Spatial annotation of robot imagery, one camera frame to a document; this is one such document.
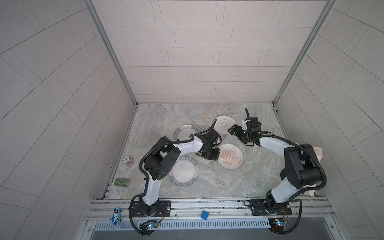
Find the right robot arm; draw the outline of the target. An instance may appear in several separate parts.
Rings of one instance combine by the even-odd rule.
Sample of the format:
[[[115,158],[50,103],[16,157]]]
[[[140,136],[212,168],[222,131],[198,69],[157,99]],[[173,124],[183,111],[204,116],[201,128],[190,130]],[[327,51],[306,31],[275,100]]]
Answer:
[[[307,191],[324,188],[327,184],[325,170],[309,144],[296,144],[283,137],[262,131],[262,123],[257,117],[251,117],[245,109],[247,117],[244,126],[233,125],[228,133],[236,136],[247,147],[262,147],[280,155],[284,159],[285,168],[281,171],[282,182],[266,193],[262,207],[269,215],[283,213],[289,202],[297,201],[296,197]]]

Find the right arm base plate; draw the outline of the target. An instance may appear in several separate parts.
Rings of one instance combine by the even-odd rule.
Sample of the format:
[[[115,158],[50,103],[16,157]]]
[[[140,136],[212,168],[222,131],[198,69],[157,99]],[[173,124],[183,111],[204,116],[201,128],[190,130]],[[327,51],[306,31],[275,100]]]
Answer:
[[[292,215],[292,209],[288,202],[279,204],[274,200],[249,200],[246,206],[251,209],[253,216]]]

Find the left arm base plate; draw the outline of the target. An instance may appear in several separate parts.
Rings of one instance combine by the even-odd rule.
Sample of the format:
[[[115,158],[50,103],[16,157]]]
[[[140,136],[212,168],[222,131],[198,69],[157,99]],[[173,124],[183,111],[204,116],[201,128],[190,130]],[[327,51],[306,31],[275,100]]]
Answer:
[[[133,218],[144,217],[169,217],[171,211],[171,201],[156,201],[152,205],[147,205],[142,199],[134,201],[129,207],[130,215]]]

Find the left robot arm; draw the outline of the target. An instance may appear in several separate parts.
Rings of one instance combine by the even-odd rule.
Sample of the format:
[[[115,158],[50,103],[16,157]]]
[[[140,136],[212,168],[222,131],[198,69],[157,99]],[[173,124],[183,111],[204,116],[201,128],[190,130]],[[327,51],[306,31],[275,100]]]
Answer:
[[[170,173],[178,157],[195,153],[206,160],[217,161],[220,155],[218,145],[222,137],[214,126],[212,124],[207,130],[184,140],[160,138],[139,162],[139,170],[145,175],[145,188],[141,194],[132,198],[129,210],[132,211],[133,204],[138,203],[144,216],[151,217],[156,213],[162,179]]]

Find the orange sunburst dinner plate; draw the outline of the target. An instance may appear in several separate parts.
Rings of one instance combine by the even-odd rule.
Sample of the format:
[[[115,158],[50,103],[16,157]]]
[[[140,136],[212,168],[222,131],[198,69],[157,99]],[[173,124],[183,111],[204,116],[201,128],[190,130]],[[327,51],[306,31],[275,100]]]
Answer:
[[[220,147],[219,165],[228,170],[240,168],[244,163],[242,150],[233,144],[224,144]]]

